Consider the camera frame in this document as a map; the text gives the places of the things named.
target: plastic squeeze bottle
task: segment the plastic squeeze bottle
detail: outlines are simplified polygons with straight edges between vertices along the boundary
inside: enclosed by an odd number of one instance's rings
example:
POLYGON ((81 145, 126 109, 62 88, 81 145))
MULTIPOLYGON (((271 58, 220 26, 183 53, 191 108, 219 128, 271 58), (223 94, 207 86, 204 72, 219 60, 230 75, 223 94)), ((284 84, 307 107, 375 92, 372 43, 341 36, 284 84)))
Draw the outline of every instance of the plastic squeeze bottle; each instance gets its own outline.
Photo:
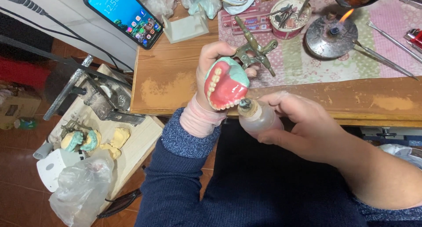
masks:
POLYGON ((283 130, 282 121, 270 105, 255 99, 242 99, 238 106, 240 125, 253 138, 272 129, 283 130))

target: alcohol lamp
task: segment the alcohol lamp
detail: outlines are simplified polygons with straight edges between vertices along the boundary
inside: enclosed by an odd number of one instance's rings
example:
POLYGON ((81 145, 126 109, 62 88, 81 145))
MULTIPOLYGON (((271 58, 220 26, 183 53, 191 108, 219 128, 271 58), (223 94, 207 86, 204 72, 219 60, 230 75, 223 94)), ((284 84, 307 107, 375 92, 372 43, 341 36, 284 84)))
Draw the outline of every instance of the alcohol lamp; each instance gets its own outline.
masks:
POLYGON ((315 20, 306 32, 305 41, 310 53, 318 58, 337 58, 349 52, 357 40, 356 24, 351 19, 339 23, 335 15, 329 14, 315 20))

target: smartphone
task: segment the smartphone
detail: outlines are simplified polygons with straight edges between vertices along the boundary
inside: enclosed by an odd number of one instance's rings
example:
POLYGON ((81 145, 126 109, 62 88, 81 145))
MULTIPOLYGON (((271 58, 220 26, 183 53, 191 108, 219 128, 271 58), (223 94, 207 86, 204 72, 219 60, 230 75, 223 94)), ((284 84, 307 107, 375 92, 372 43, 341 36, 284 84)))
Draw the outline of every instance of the smartphone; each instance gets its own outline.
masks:
POLYGON ((139 0, 84 0, 84 3, 144 49, 151 49, 162 33, 162 24, 139 0))

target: tiled floor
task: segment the tiled floor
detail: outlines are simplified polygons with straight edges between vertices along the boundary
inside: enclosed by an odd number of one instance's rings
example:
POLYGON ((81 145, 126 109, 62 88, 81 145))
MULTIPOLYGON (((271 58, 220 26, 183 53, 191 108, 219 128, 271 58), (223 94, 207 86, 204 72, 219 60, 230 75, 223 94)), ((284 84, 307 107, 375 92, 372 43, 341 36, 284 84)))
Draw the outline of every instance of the tiled floor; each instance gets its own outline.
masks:
MULTIPOLYGON (((60 56, 84 57, 80 51, 66 43, 55 40, 52 52, 60 56)), ((35 119, 38 127, 32 131, 12 129, 0 130, 0 227, 66 227, 50 207, 51 193, 42 184, 36 169, 34 151, 44 142, 47 134, 59 122, 60 116, 49 121, 42 119, 49 108, 45 99, 41 101, 35 119)), ((201 198, 212 176, 216 147, 209 155, 202 171, 201 198)), ((143 165, 148 166, 151 157, 143 165)), ((120 195, 139 188, 145 179, 139 168, 121 190, 120 195)), ((98 219, 93 227, 132 227, 138 214, 141 197, 126 210, 104 219, 98 219)))

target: phone screen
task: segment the phone screen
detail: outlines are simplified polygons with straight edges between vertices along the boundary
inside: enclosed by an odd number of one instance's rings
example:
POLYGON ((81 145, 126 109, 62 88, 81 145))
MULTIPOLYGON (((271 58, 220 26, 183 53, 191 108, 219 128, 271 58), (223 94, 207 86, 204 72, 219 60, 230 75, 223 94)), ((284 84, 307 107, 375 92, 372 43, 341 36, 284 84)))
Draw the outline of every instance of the phone screen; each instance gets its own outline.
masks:
POLYGON ((162 30, 136 0, 88 0, 88 3, 145 47, 149 47, 162 30))

